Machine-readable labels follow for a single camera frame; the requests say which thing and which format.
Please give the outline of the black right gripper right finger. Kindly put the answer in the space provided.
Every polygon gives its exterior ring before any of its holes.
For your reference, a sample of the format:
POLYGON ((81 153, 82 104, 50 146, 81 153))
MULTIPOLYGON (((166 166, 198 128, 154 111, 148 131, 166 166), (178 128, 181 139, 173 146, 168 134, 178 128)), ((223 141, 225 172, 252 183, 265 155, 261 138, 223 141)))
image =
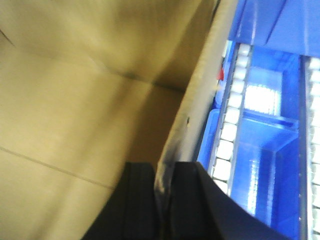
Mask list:
POLYGON ((172 240, 286 239, 228 197, 198 162, 175 164, 169 233, 172 240))

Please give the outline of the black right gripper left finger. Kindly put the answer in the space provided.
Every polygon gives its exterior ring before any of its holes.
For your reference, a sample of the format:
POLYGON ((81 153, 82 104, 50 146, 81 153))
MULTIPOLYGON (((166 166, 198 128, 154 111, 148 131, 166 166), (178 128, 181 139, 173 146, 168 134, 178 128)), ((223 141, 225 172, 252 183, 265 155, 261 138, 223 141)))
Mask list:
POLYGON ((121 178, 83 240, 157 240, 159 215, 155 171, 146 162, 126 162, 121 178))

